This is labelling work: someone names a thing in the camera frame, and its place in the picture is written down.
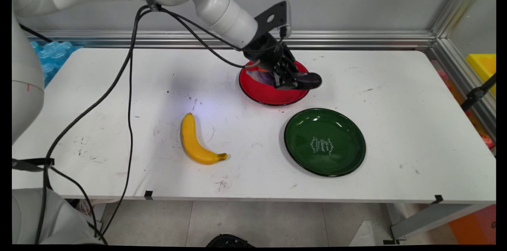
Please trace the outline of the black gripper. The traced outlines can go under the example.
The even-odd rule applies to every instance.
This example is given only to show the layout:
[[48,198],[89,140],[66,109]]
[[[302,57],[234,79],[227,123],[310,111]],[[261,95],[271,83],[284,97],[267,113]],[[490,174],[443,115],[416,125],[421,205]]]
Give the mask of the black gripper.
[[283,39],[276,40],[270,33],[248,44],[243,49],[243,55],[249,61],[247,68],[272,74],[272,86],[277,90],[297,90],[297,76],[308,74],[308,70],[295,60]]

